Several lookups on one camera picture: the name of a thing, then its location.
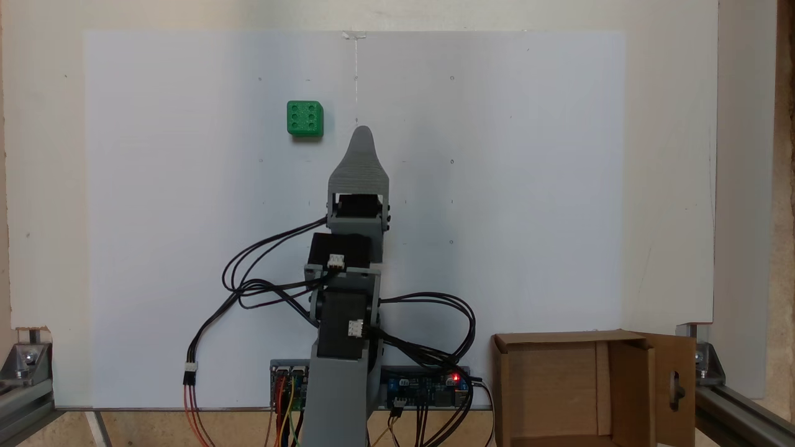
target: black cable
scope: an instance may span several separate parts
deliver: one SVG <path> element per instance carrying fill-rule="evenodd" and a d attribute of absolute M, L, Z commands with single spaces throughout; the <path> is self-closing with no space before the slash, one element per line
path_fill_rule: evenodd
<path fill-rule="evenodd" d="M 223 304 L 215 311 L 215 313 L 213 313 L 204 322 L 204 324 L 201 325 L 201 327 L 199 328 L 199 332 L 197 332 L 196 335 L 191 340 L 191 343 L 188 346 L 188 354 L 186 355 L 188 363 L 196 362 L 196 350 L 198 348 L 201 336 L 204 334 L 204 331 L 207 330 L 207 328 L 210 325 L 212 325 L 213 322 L 218 320 L 224 313 L 226 313 L 226 311 L 228 311 L 229 308 L 236 301 L 238 301 L 242 307 L 244 308 L 246 307 L 241 301 L 242 297 L 251 297 L 254 295 L 259 295 L 261 293 L 274 292 L 279 296 L 279 299 L 271 301 L 270 304 L 276 304 L 277 302 L 287 302 L 288 305 L 293 307 L 293 309 L 295 309 L 296 312 L 298 312 L 306 321 L 309 321 L 313 325 L 317 326 L 317 323 L 313 322 L 311 318 L 309 318 L 309 311 L 306 310 L 297 301 L 295 301 L 295 297 L 299 297 L 302 294 L 309 293 L 312 290 L 314 290 L 314 288 L 321 287 L 328 280 L 327 278 L 325 277 L 316 278 L 308 281 L 294 282 L 294 283 L 281 284 L 281 285 L 275 285 L 272 282 L 268 282 L 264 279 L 247 279 L 247 278 L 250 272 L 257 265 L 257 263 L 260 260 L 262 260 L 262 258 L 264 258 L 265 255 L 270 253 L 273 249 L 282 245 L 287 240 L 290 240 L 298 235 L 306 233 L 307 231 L 311 231 L 317 227 L 320 227 L 325 223 L 326 223 L 326 218 L 323 217 L 314 222 L 307 223 L 292 230 L 284 231 L 282 233 L 279 233 L 278 235 L 270 236 L 267 239 L 263 239 L 257 243 L 248 246 L 246 249 L 236 254 L 234 258 L 232 258 L 232 260 L 224 267 L 223 273 L 221 275 L 221 282 L 224 288 L 230 292 L 230 295 L 229 297 L 227 297 L 226 301 L 224 301 Z M 276 243 L 268 250 L 266 250 L 264 253 L 259 255 L 246 269 L 246 273 L 243 275 L 241 280 L 237 282 L 236 281 L 237 270 L 241 268 L 241 265 L 245 261 L 245 259 L 248 256 L 252 255 L 254 252 L 256 252 L 257 249 L 262 248 L 267 244 L 273 242 Z M 285 290 L 296 289 L 298 287 L 303 287 L 303 286 L 310 288 L 310 290 L 301 293 L 296 293 L 295 295 L 292 296 L 285 292 Z M 256 307 L 262 307 L 262 306 L 261 305 L 251 306 L 252 309 L 255 309 Z M 186 371 L 183 378 L 183 384 L 189 386 L 196 385 L 196 372 Z"/>
<path fill-rule="evenodd" d="M 414 419 L 417 421 L 417 429 L 414 432 L 414 447 L 420 447 L 420 432 L 422 431 L 422 410 L 419 405 L 414 411 Z"/>
<path fill-rule="evenodd" d="M 393 425 L 394 425 L 394 422 L 391 422 L 391 423 L 388 425 L 388 426 L 389 426 L 389 428 L 390 428 L 390 434 L 392 435 L 392 442 L 395 444 L 395 447 L 400 447 L 400 443 L 398 442 L 398 437 L 397 437 L 397 436 L 395 436 L 395 430 L 394 430 L 394 427 L 393 427 Z"/>
<path fill-rule="evenodd" d="M 476 387 L 483 388 L 483 390 L 486 391 L 486 395 L 489 397 L 489 406 L 491 407 L 491 433 L 489 434 L 489 439 L 486 441 L 486 444 L 483 446 L 483 447 L 489 447 L 491 445 L 491 440 L 494 439 L 494 430 L 497 428 L 495 424 L 496 418 L 494 416 L 494 397 L 491 395 L 491 391 L 489 390 L 489 387 L 487 387 L 485 383 L 475 382 L 474 385 Z"/>
<path fill-rule="evenodd" d="M 464 300 L 447 293 L 431 292 L 412 293 L 401 297 L 381 300 L 380 302 L 382 304 L 395 302 L 433 302 L 452 307 L 463 313 L 469 320 L 469 329 L 461 345 L 452 354 L 421 344 L 401 340 L 395 336 L 389 335 L 380 328 L 366 327 L 366 333 L 372 338 L 382 339 L 384 344 L 394 346 L 406 354 L 412 361 L 427 370 L 425 375 L 443 375 L 450 372 L 457 372 L 461 379 L 467 384 L 467 389 L 472 390 L 473 378 L 465 372 L 463 368 L 458 366 L 458 362 L 475 341 L 475 314 Z M 447 440 L 466 418 L 471 409 L 471 404 L 471 396 L 464 399 L 461 405 L 456 408 L 455 413 L 445 422 L 441 429 L 427 441 L 423 441 L 421 447 L 437 447 Z"/>
<path fill-rule="evenodd" d="M 425 427 L 428 425 L 428 403 L 425 403 L 423 406 L 423 415 L 422 415 L 422 434 L 420 434 L 420 445 L 425 443 Z"/>
<path fill-rule="evenodd" d="M 301 410 L 301 414 L 298 415 L 298 423 L 296 424 L 296 433 L 293 436 L 293 443 L 290 444 L 291 447 L 296 447 L 298 442 L 298 435 L 301 434 L 301 426 L 304 425 L 304 411 Z"/>

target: green block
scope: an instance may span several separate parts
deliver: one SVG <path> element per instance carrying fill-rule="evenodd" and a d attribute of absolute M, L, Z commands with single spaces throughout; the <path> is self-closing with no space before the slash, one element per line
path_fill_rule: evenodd
<path fill-rule="evenodd" d="M 288 101 L 287 131 L 297 137 L 322 137 L 323 106 L 317 101 Z"/>

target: bolt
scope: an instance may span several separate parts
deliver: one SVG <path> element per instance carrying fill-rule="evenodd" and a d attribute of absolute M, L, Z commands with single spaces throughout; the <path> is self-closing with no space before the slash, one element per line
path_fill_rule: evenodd
<path fill-rule="evenodd" d="M 36 359 L 38 358 L 38 356 L 39 356 L 38 352 L 28 351 L 28 353 L 25 354 L 25 363 L 27 363 L 28 365 L 36 363 Z"/>

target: orange wire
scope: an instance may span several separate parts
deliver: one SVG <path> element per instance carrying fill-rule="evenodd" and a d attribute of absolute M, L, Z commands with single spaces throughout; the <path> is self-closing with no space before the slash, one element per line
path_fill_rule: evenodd
<path fill-rule="evenodd" d="M 207 447 L 207 445 L 204 444 L 204 440 L 202 440 L 201 436 L 199 436 L 199 431 L 196 430 L 196 428 L 193 426 L 193 423 L 191 422 L 190 414 L 188 413 L 188 385 L 185 385 L 183 387 L 182 402 L 183 402 L 183 404 L 185 406 L 185 417 L 188 419 L 188 425 L 191 426 L 191 431 L 196 436 L 196 439 L 198 439 L 199 442 L 201 442 L 202 446 L 203 447 Z"/>
<path fill-rule="evenodd" d="M 199 431 L 199 423 L 196 421 L 196 404 L 193 402 L 193 393 L 191 392 L 191 387 L 188 387 L 188 401 L 191 403 L 191 416 L 193 416 L 193 425 L 196 427 L 196 432 L 199 434 L 199 441 L 203 447 L 210 447 Z"/>
<path fill-rule="evenodd" d="M 210 434 L 207 433 L 207 429 L 204 428 L 204 424 L 201 422 L 201 413 L 200 413 L 200 410 L 199 410 L 199 399 L 196 398 L 196 387 L 190 387 L 190 392 L 191 392 L 190 393 L 191 394 L 191 399 L 193 401 L 193 406 L 194 406 L 193 414 L 196 416 L 196 419 L 199 421 L 199 425 L 196 427 L 196 429 L 197 430 L 201 429 L 201 432 L 204 433 L 204 436 L 207 438 L 207 443 L 211 447 L 215 447 L 215 444 L 212 442 L 212 438 L 210 437 Z"/>

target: white backdrop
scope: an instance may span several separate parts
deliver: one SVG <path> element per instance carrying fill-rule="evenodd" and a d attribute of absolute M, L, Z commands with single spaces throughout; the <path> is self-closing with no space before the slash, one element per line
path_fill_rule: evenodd
<path fill-rule="evenodd" d="M 493 333 L 622 325 L 620 33 L 92 32 L 85 57 L 94 406 L 180 405 L 223 266 L 324 214 L 357 122 L 390 176 L 382 296 L 466 299 L 475 374 Z M 324 105 L 320 142 L 287 134 L 290 99 Z M 299 279 L 309 240 L 259 273 Z M 463 335 L 444 307 L 383 316 L 440 348 Z M 200 344 L 201 405 L 266 405 L 270 359 L 314 337 L 287 306 L 233 308 Z"/>

